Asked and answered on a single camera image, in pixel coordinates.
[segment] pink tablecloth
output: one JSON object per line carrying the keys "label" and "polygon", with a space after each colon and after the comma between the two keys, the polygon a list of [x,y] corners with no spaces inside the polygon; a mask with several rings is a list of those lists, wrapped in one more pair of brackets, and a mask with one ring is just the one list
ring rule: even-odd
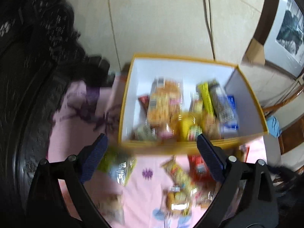
{"label": "pink tablecloth", "polygon": [[[92,144],[100,133],[105,133],[109,144],[117,143],[120,108],[125,87],[125,77],[116,77],[112,88],[88,88],[83,82],[70,85],[60,110],[54,114],[55,125],[50,138],[48,160],[65,160],[71,154]],[[250,144],[247,162],[257,159],[266,161],[263,137]],[[188,218],[163,220],[159,210],[163,189],[173,185],[171,178],[160,168],[170,156],[138,156],[137,163],[125,187],[112,181],[106,174],[96,171],[92,179],[84,184],[95,204],[106,193],[123,195],[125,224],[113,221],[116,227],[191,228],[202,217],[205,210],[193,208]],[[177,156],[177,162],[189,169],[186,155]],[[71,216],[79,218],[63,180],[60,187]]]}

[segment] cardboard box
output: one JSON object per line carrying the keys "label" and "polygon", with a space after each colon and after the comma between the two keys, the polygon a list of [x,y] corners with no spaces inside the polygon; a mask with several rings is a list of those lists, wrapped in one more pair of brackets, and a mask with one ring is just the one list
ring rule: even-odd
{"label": "cardboard box", "polygon": [[256,39],[252,39],[245,53],[249,62],[252,64],[265,65],[264,46]]}
{"label": "cardboard box", "polygon": [[155,78],[183,81],[183,110],[188,111],[196,85],[216,78],[233,95],[239,119],[239,137],[211,141],[232,148],[268,133],[265,117],[248,81],[237,65],[182,56],[135,54],[130,66],[120,115],[119,144],[136,154],[198,154],[196,142],[163,144],[131,140],[133,128],[146,121],[138,96],[151,92]]}

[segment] blue gripper pad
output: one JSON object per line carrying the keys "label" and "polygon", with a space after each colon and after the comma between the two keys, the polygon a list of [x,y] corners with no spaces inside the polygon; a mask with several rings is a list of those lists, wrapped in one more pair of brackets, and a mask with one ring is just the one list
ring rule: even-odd
{"label": "blue gripper pad", "polygon": [[217,182],[223,183],[225,180],[225,163],[218,157],[217,153],[215,152],[216,147],[213,146],[203,134],[200,134],[197,137],[196,145],[203,160],[210,170],[212,178]]}
{"label": "blue gripper pad", "polygon": [[81,165],[79,180],[81,183],[89,181],[105,152],[108,149],[108,138],[105,134],[100,134],[94,143],[84,147],[77,158]]}

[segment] cardboard flap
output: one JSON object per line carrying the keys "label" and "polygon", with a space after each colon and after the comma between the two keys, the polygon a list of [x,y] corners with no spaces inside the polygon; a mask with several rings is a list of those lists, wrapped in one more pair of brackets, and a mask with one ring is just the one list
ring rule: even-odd
{"label": "cardboard flap", "polygon": [[246,57],[250,63],[265,65],[264,46],[256,39],[252,39],[246,51]]}

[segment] purple flower pattern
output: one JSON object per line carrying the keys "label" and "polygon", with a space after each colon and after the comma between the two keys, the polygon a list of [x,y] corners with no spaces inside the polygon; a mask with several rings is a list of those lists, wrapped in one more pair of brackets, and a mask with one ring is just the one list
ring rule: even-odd
{"label": "purple flower pattern", "polygon": [[[99,98],[99,87],[92,88],[87,86],[86,91],[86,93],[80,93],[81,96],[85,96],[85,102],[81,105],[81,107],[77,108],[72,103],[68,102],[67,106],[73,109],[75,113],[61,117],[60,121],[79,117],[88,124],[95,124],[93,131],[96,131],[102,126],[104,126],[104,133],[106,135],[108,132],[113,132],[116,130],[119,124],[119,111],[121,109],[121,104],[112,106],[110,109],[104,112],[101,117],[98,117],[95,115],[95,111]],[[77,93],[71,93],[67,96],[67,98],[70,96],[77,96]]]}
{"label": "purple flower pattern", "polygon": [[145,178],[145,179],[147,179],[147,180],[149,180],[149,179],[151,179],[152,178],[152,176],[153,176],[153,171],[151,170],[151,169],[145,169],[145,170],[142,170],[142,176]]}

